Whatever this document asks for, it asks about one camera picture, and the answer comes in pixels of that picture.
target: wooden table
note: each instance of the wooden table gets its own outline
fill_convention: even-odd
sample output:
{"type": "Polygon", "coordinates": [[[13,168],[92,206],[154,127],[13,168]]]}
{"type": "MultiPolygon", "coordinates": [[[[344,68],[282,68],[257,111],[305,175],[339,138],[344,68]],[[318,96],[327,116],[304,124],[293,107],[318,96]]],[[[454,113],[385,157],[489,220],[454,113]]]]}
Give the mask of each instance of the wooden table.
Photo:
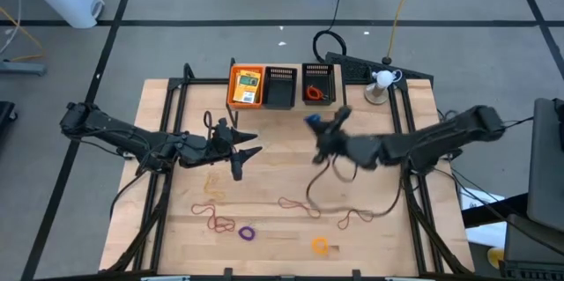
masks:
{"type": "MultiPolygon", "coordinates": [[[[438,122],[429,82],[408,80],[408,85],[417,128],[438,122]]],[[[135,120],[137,126],[158,130],[166,88],[165,79],[145,81],[135,120]]],[[[362,85],[345,87],[347,104],[353,111],[344,129],[350,134],[392,133],[390,104],[367,103],[363,88],[362,85]]],[[[202,123],[205,110],[211,111],[214,122],[226,117],[226,89],[226,85],[190,85],[182,129],[205,135],[207,130],[202,123]]],[[[403,130],[407,130],[403,106],[399,106],[399,111],[403,130]]],[[[175,108],[171,113],[169,130],[175,108]]],[[[174,170],[159,274],[222,275],[224,268],[231,267],[235,275],[351,276],[353,269],[360,269],[362,276],[417,275],[403,192],[396,208],[387,216],[365,223],[353,215],[344,231],[337,227],[344,213],[323,214],[313,219],[302,209],[278,206],[281,196],[305,201],[306,186],[321,168],[311,164],[315,138],[303,121],[306,114],[268,110],[239,114],[239,130],[258,134],[257,139],[239,147],[263,146],[263,150],[245,164],[242,181],[233,181],[228,163],[174,170]],[[215,201],[213,196],[204,193],[208,174],[219,179],[211,189],[225,192],[225,199],[215,201]],[[196,216],[190,211],[193,203],[209,202],[217,205],[218,216],[236,221],[234,233],[215,233],[206,227],[208,216],[196,216]],[[256,238],[252,241],[240,238],[237,230],[242,226],[254,227],[256,238]],[[316,237],[329,241],[327,255],[312,251],[311,241],[316,237]]],[[[322,112],[322,116],[331,118],[332,112],[322,112]]],[[[349,161],[338,159],[337,165],[345,176],[352,174],[353,165],[349,161]]],[[[125,162],[121,186],[132,179],[136,167],[136,161],[125,162]]],[[[438,167],[449,171],[444,162],[438,167]]],[[[379,166],[375,172],[359,170],[357,179],[347,184],[339,181],[330,168],[312,188],[311,196],[321,207],[350,205],[381,211],[388,208],[395,197],[398,176],[399,167],[379,166]]],[[[114,263],[137,233],[148,179],[145,175],[115,206],[101,269],[114,263]]],[[[454,182],[435,172],[428,175],[427,184],[437,232],[460,262],[473,270],[454,182]]],[[[427,269],[431,271],[433,261],[428,238],[422,229],[420,231],[427,269]]],[[[145,248],[145,267],[148,267],[152,243],[150,236],[145,248]]]]}

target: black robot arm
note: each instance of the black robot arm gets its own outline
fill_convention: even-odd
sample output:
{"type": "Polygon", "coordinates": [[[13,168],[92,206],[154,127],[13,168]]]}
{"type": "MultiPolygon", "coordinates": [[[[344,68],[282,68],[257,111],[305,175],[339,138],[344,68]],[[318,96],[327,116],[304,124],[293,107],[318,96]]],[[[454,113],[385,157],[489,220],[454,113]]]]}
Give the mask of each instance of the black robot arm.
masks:
{"type": "Polygon", "coordinates": [[[233,177],[239,181],[243,163],[262,149],[236,151],[236,144],[254,139],[256,135],[228,128],[225,118],[219,119],[214,127],[209,121],[210,134],[206,138],[188,131],[171,134],[141,129],[107,115],[94,104],[69,103],[67,109],[60,122],[65,136],[71,140],[97,137],[115,146],[118,153],[133,154],[140,166],[137,175],[144,171],[165,173],[177,160],[186,168],[230,160],[233,177]]]}
{"type": "Polygon", "coordinates": [[[322,122],[319,115],[306,118],[317,137],[315,164],[340,155],[360,167],[375,169],[377,160],[397,165],[408,159],[412,170],[425,171],[441,156],[470,142],[498,140],[505,131],[495,109],[486,106],[472,107],[446,122],[409,134],[348,136],[341,125],[350,114],[349,107],[341,107],[330,122],[322,122]]]}

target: black tray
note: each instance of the black tray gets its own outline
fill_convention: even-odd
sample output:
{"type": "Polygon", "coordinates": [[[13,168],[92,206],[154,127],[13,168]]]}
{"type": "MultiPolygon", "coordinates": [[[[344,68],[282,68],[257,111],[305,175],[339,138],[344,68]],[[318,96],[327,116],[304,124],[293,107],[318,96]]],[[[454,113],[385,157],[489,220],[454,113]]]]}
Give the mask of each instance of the black tray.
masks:
{"type": "Polygon", "coordinates": [[[295,104],[298,70],[267,66],[265,73],[263,106],[291,109],[295,104]]]}
{"type": "Polygon", "coordinates": [[[301,97],[306,105],[328,106],[335,101],[335,71],[333,64],[302,64],[301,97]],[[312,85],[327,96],[326,100],[309,100],[307,89],[312,85]]]}

